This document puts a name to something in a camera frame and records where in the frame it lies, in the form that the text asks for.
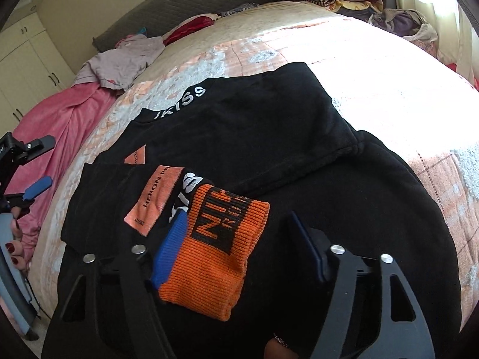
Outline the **left hand red nails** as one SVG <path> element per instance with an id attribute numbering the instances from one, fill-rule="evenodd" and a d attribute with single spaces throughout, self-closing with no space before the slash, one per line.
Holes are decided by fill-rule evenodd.
<path id="1" fill-rule="evenodd" d="M 10 210 L 10 213 L 12 215 L 12 219 L 10 221 L 10 231 L 12 233 L 13 239 L 11 241 L 8 241 L 5 244 L 5 247 L 7 248 L 14 267 L 23 273 L 27 273 L 28 263 L 24 258 L 24 247 L 21 243 L 23 238 L 23 231 L 19 227 L 18 223 L 18 217 L 21 213 L 21 208 L 14 207 Z"/>

